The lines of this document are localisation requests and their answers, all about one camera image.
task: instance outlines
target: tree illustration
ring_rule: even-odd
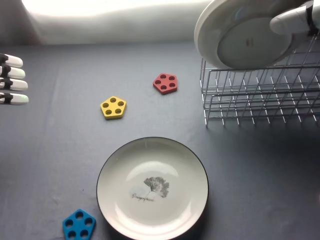
[[[149,193],[155,192],[159,194],[162,198],[165,198],[169,192],[169,183],[160,176],[152,176],[150,178],[145,179],[143,182],[144,184],[150,187]]]

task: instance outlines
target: red pentagon toy with holes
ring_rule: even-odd
[[[154,81],[153,86],[162,94],[170,94],[178,89],[178,80],[175,75],[161,73]]]

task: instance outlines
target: table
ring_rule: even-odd
[[[157,136],[179,141],[201,159],[209,201],[179,240],[318,240],[320,129],[307,121],[269,126],[209,122],[205,128],[201,58],[191,42],[0,47],[23,59],[29,104],[0,105],[0,239],[64,239],[76,209],[97,220],[93,240],[127,239],[104,220],[96,183],[123,144]],[[178,91],[152,82],[175,74]],[[100,103],[127,101],[106,121]]]

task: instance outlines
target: metal dish rack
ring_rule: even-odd
[[[244,119],[256,124],[276,119],[284,123],[307,117],[320,119],[319,34],[308,38],[291,55],[261,69],[206,68],[201,61],[200,86],[205,126],[209,120]]]

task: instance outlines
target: yellow pentagon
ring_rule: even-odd
[[[105,119],[120,119],[125,113],[127,102],[112,96],[100,104]]]

